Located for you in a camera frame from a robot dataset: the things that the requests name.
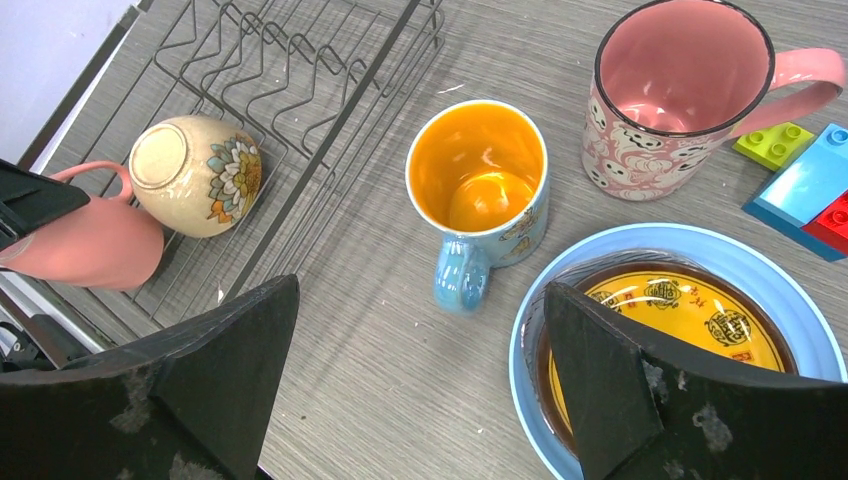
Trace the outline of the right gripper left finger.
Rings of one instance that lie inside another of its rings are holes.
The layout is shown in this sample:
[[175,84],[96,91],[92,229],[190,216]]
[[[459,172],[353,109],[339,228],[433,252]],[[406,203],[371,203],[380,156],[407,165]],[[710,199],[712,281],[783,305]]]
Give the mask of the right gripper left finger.
[[299,303],[298,279],[277,276],[61,369],[3,374],[2,477],[264,478]]

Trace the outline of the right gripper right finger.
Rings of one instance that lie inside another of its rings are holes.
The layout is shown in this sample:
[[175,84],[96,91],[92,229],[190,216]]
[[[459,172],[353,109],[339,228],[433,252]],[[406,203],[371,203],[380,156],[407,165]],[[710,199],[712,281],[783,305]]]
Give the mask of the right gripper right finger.
[[847,387],[731,360],[551,283],[544,315],[588,479],[843,479]]

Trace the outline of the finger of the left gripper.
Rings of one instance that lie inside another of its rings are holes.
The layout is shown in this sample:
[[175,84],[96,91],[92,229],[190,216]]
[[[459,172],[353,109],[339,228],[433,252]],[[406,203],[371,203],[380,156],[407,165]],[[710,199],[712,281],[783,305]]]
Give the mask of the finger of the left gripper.
[[78,187],[2,160],[1,248],[8,248],[89,202],[89,195]]

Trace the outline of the plain pink cup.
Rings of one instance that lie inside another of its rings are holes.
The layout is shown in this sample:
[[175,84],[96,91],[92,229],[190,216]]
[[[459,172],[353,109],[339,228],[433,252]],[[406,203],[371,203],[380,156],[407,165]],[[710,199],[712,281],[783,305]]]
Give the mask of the plain pink cup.
[[121,191],[112,197],[92,196],[81,208],[3,249],[3,268],[41,280],[121,291],[153,275],[163,255],[163,230],[148,212],[130,205],[133,188],[124,166],[93,161],[50,178],[66,181],[97,169],[116,173]]

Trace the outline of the yellow patterned plate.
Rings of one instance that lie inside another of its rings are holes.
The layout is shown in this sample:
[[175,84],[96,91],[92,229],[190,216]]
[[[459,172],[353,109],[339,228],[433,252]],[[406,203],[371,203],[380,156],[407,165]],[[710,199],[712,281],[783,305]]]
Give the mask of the yellow patterned plate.
[[699,266],[673,260],[576,265],[557,277],[595,301],[712,353],[795,374],[775,323],[740,289]]

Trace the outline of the light blue plate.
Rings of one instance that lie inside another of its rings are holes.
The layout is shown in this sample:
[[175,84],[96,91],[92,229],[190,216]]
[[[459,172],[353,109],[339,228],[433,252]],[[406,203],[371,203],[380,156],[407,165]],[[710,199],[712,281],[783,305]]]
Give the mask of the light blue plate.
[[803,376],[846,381],[842,351],[822,312],[772,260],[720,233],[674,223],[637,223],[596,233],[566,249],[536,278],[515,317],[508,363],[513,403],[528,441],[557,479],[579,479],[579,462],[555,437],[544,419],[525,362],[524,328],[543,319],[536,297],[562,271],[620,250],[647,249],[686,257],[730,281],[755,300],[788,341]]

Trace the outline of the beige cup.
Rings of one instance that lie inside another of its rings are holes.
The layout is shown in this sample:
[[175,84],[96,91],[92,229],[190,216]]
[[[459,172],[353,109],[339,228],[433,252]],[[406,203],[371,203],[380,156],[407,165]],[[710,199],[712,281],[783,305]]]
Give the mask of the beige cup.
[[127,162],[136,199],[166,227],[193,238],[219,235],[260,193],[258,144],[236,125],[204,115],[168,118],[144,131]]

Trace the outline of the blue beige mug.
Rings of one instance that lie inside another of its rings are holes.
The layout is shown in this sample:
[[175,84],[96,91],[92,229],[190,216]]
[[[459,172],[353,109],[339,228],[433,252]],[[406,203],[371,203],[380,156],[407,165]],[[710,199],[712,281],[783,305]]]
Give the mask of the blue beige mug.
[[421,218],[442,234],[433,296],[443,310],[477,311],[490,272],[539,247],[549,179],[540,130],[507,103],[464,101],[419,130],[407,154],[405,185]]

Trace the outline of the pink ghost pattern mug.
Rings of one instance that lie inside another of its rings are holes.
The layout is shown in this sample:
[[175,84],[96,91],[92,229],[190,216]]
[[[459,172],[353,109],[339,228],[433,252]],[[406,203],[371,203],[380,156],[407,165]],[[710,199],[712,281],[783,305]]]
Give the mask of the pink ghost pattern mug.
[[598,48],[582,164],[611,196],[655,200],[724,141],[820,110],[845,84],[838,52],[776,52],[736,5],[653,1],[618,20]]

